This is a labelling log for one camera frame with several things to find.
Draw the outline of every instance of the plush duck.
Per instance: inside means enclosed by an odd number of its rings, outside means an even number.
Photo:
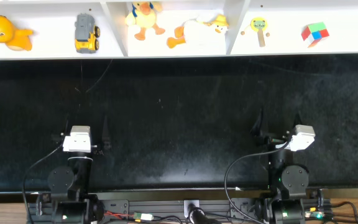
[[[175,29],[175,37],[167,40],[169,48],[174,48],[178,44],[209,45],[214,44],[218,35],[221,37],[228,30],[229,24],[224,15],[218,15],[213,22],[199,22],[189,20],[183,26]]]
[[[5,43],[11,50],[31,50],[29,35],[32,30],[18,29],[5,16],[0,16],[0,43]]]
[[[125,23],[129,26],[138,25],[140,27],[140,32],[135,35],[135,38],[138,40],[145,40],[146,30],[148,28],[155,29],[155,34],[161,35],[165,32],[165,29],[159,28],[156,24],[157,15],[154,11],[162,11],[162,6],[159,2],[133,2],[132,3],[132,12],[125,19]]]

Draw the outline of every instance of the colorful cube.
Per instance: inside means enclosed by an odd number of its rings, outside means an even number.
[[[329,37],[329,33],[323,22],[310,24],[302,32],[303,41],[306,41],[309,47],[315,46],[320,40],[327,37]]]

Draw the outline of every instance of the black tabletop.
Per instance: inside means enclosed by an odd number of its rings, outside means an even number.
[[[249,131],[261,106],[271,132],[290,130],[297,113],[314,127],[315,142],[294,155],[311,187],[358,185],[358,54],[113,60],[97,82],[109,62],[0,62],[0,192],[21,190],[66,120],[96,138],[104,117],[112,149],[94,156],[92,191],[222,187],[233,160],[260,151]],[[35,167],[28,189],[46,190],[67,158]],[[230,186],[265,189],[266,162],[240,162]]]

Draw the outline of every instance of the toy truck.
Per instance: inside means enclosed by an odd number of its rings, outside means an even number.
[[[75,48],[78,53],[91,54],[99,49],[100,29],[95,25],[94,18],[81,13],[75,22]]]

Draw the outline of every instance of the orange toy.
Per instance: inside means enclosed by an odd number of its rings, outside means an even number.
[[[18,29],[5,16],[0,16],[0,43],[5,43],[11,50],[31,50],[29,35],[32,34],[32,30]]]

